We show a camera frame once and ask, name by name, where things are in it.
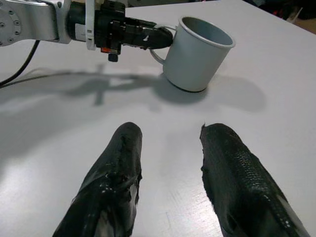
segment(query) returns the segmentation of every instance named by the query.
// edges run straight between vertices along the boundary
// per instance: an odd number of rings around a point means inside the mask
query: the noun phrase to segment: mug handle
[[[174,31],[177,31],[177,27],[176,26],[170,26],[170,25],[165,25],[165,24],[157,24],[155,25],[155,28],[167,28],[167,29],[170,29],[170,30],[174,30]],[[153,49],[149,49],[150,51],[150,54],[153,56],[153,58],[163,64],[165,62],[165,59],[162,59],[158,56],[158,54],[153,50]]]

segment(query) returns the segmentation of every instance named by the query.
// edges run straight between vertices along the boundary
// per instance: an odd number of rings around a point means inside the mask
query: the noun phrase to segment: textured rubber surface
[[[54,237],[102,232],[107,237],[131,236],[142,178],[141,148],[140,128],[131,122],[121,125],[84,178]]]
[[[271,175],[231,128],[203,126],[200,139],[204,188],[224,235],[309,236]]]

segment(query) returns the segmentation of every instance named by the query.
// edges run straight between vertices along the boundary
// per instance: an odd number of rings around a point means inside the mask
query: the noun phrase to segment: mug rim
[[[217,42],[211,41],[211,40],[209,40],[209,39],[207,39],[207,38],[204,38],[203,36],[200,36],[199,34],[195,33],[193,30],[191,30],[188,26],[186,26],[186,24],[184,24],[183,18],[185,18],[185,17],[194,18],[194,19],[203,21],[203,22],[205,22],[205,23],[207,23],[207,24],[209,24],[209,25],[211,25],[211,26],[213,26],[213,27],[216,27],[217,29],[219,29],[219,30],[221,30],[223,33],[225,33],[225,34],[232,40],[232,43],[231,43],[231,44],[221,44],[221,43],[217,43]],[[205,20],[200,19],[200,18],[197,18],[197,17],[195,17],[195,16],[183,15],[183,16],[181,16],[181,17],[179,18],[179,23],[180,23],[181,27],[182,27],[186,32],[188,32],[190,35],[192,35],[192,36],[198,38],[199,40],[201,40],[201,41],[203,41],[203,42],[205,42],[205,43],[207,43],[207,44],[211,44],[211,45],[214,45],[214,46],[220,47],[220,48],[233,48],[233,47],[235,47],[235,45],[236,45],[235,39],[234,39],[229,33],[227,33],[226,31],[224,31],[223,29],[221,29],[220,27],[214,25],[214,24],[211,23],[211,22],[205,21]]]

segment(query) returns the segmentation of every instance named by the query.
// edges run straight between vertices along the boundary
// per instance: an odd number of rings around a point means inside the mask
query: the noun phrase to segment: white mug
[[[166,59],[153,50],[152,56],[163,64],[163,72],[176,87],[199,92],[204,90],[227,53],[235,46],[234,39],[220,28],[191,16],[179,19],[179,26],[156,25],[175,30]]]

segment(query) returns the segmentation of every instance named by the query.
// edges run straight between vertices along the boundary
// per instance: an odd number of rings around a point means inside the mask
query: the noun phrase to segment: white table
[[[0,236],[51,236],[126,121],[143,131],[133,236],[221,236],[200,171],[200,127],[215,122],[241,136],[316,236],[316,36],[236,0],[127,10],[171,24],[187,14],[237,42],[203,93],[171,86],[148,51],[124,47],[109,63],[80,42],[41,42],[23,78],[50,76],[0,90]],[[1,79],[32,44],[0,48]]]

